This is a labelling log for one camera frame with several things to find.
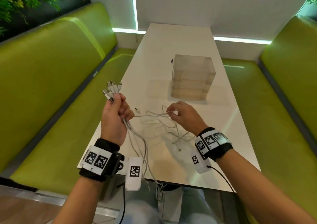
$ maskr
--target jeans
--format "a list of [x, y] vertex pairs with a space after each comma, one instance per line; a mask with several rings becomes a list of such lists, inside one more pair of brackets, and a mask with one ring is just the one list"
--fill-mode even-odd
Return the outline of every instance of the jeans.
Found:
[[[155, 185], [151, 183], [151, 190], [146, 183], [136, 192], [126, 193], [125, 214], [122, 224], [164, 224], [158, 210]], [[179, 218], [180, 224], [221, 224], [215, 213], [209, 209], [205, 201], [204, 192], [200, 189], [182, 187], [182, 206]], [[123, 208], [117, 217], [117, 223], [122, 217]]]

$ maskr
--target hand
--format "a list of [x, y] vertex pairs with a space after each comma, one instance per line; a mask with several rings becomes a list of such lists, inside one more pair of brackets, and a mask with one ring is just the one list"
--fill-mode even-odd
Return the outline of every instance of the hand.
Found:
[[171, 104], [166, 112], [169, 112], [168, 115], [173, 121], [195, 136], [208, 127], [196, 110], [183, 101]]
[[114, 94], [114, 102], [107, 100], [102, 111], [100, 138], [121, 146], [126, 137], [126, 127], [122, 122], [134, 117], [133, 111], [125, 101], [125, 96]]

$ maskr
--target white table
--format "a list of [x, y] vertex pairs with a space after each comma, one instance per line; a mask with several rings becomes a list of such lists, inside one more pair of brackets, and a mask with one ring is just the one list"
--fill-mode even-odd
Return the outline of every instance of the white table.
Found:
[[[162, 113], [162, 105], [169, 106], [178, 99], [170, 96], [172, 79], [171, 60], [175, 54], [210, 56], [216, 77], [205, 101], [191, 101], [207, 125], [222, 131], [233, 143], [234, 149], [260, 170], [247, 130], [242, 120], [226, 71], [209, 28], [151, 24], [122, 79], [121, 93], [132, 109], [141, 114], [146, 110]], [[179, 152], [172, 144], [173, 137], [163, 127], [145, 125], [145, 118], [133, 118], [132, 126], [142, 134], [149, 146], [149, 165], [157, 180], [195, 187], [231, 191], [225, 180], [214, 170], [198, 174], [190, 157], [194, 142], [182, 144]], [[89, 145], [100, 137], [100, 125]], [[129, 138], [125, 139], [120, 153], [134, 157]], [[213, 167], [221, 171], [211, 160]], [[149, 171], [146, 178], [152, 179]]]

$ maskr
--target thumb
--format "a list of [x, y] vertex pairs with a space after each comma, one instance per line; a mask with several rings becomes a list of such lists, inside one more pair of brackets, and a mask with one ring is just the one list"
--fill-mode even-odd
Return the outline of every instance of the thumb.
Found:
[[175, 121], [175, 122], [177, 122], [178, 124], [180, 124], [180, 121], [182, 120], [182, 118], [181, 118], [180, 116], [176, 115], [174, 112], [168, 112], [167, 114], [170, 116], [170, 118], [171, 118], [173, 121]]
[[114, 94], [113, 95], [113, 104], [111, 105], [110, 110], [115, 111], [115, 112], [119, 112], [119, 109], [121, 107], [121, 102], [122, 102], [121, 96], [118, 93]]

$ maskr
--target wristband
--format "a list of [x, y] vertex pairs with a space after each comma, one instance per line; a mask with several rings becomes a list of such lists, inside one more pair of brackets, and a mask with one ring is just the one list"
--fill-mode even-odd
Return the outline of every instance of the wristband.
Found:
[[209, 157], [213, 161], [233, 149], [229, 139], [213, 127], [208, 127], [200, 132], [195, 139], [195, 146], [204, 160]]
[[90, 146], [81, 161], [81, 176], [104, 182], [123, 168], [124, 156], [117, 151], [120, 147], [104, 139], [98, 139]]

